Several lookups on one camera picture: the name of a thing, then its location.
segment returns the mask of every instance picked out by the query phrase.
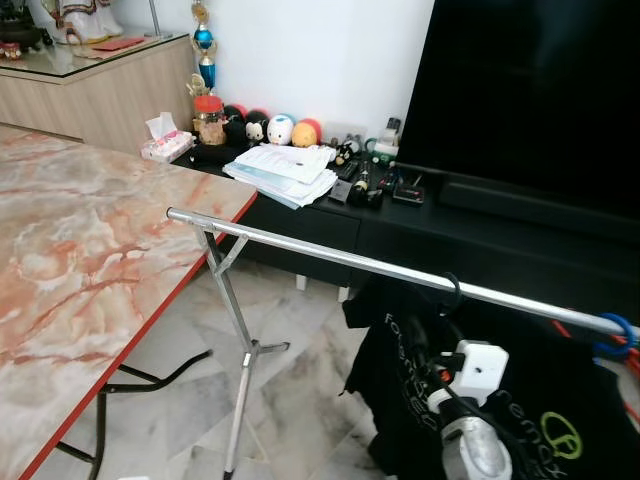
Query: green logo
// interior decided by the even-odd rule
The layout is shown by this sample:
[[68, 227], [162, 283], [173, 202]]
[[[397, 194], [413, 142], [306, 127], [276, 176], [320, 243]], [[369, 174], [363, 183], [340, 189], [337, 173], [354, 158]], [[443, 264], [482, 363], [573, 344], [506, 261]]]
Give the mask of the green logo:
[[553, 448], [554, 457], [575, 460], [582, 455], [582, 439], [569, 420], [555, 412], [546, 412], [540, 418], [542, 434]]

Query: figurine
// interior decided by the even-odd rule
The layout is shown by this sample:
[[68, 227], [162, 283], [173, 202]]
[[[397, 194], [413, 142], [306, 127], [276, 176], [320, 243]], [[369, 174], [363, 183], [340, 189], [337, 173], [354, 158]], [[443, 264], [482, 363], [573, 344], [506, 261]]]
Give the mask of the figurine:
[[246, 110], [240, 105], [227, 105], [224, 107], [226, 124], [224, 132], [227, 134], [227, 145], [230, 147], [244, 147], [247, 144], [247, 132], [244, 117]]
[[56, 21], [59, 43], [97, 43], [122, 34], [113, 18], [111, 0], [41, 0]]
[[273, 117], [267, 127], [269, 142], [274, 145], [289, 145], [294, 123], [293, 118], [284, 113]]
[[322, 130], [320, 124], [312, 118], [300, 120], [293, 128], [291, 136], [292, 143], [295, 147], [310, 147], [317, 145], [322, 138]]
[[249, 146], [255, 147], [260, 143], [267, 143], [267, 126], [269, 117], [262, 110], [251, 110], [247, 114], [245, 132], [249, 140]]
[[362, 151], [362, 138], [360, 135], [355, 137], [351, 134], [347, 135], [347, 138], [342, 145], [338, 147], [338, 153], [336, 154], [336, 165], [340, 166], [345, 162], [349, 162], [353, 157]]
[[192, 39], [194, 50], [200, 53], [198, 68], [204, 78], [205, 85], [208, 88], [214, 88], [216, 86], [216, 64], [214, 60], [218, 45], [213, 39], [211, 30], [207, 27], [209, 12], [202, 4], [202, 0], [193, 0], [191, 13], [193, 13], [196, 22], [198, 22], [198, 28], [196, 28]]

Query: red lid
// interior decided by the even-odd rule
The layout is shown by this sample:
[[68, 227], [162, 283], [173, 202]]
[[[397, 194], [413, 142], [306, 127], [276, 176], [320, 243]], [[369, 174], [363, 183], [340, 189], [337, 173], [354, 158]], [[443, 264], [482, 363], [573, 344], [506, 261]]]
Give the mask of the red lid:
[[203, 113], [216, 113], [224, 109], [220, 97], [214, 95], [201, 95], [193, 100], [196, 110]]

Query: remote control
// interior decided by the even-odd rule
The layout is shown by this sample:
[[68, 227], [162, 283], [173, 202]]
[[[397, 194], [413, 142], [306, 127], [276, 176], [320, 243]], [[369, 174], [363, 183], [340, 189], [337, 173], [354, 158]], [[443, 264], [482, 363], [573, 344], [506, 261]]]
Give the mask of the remote control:
[[355, 160], [351, 160], [344, 167], [342, 167], [340, 171], [336, 173], [338, 174], [338, 178], [340, 180], [349, 181], [351, 177], [353, 177], [353, 174], [356, 173], [356, 170], [358, 170], [358, 162], [356, 162]]

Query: stack of papers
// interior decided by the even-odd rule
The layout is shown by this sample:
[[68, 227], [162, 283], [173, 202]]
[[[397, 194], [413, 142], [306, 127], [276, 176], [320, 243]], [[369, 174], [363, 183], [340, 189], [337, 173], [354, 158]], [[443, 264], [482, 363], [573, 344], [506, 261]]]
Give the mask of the stack of papers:
[[331, 190], [338, 177], [326, 167], [335, 153], [329, 147], [259, 145], [222, 170], [295, 210]]

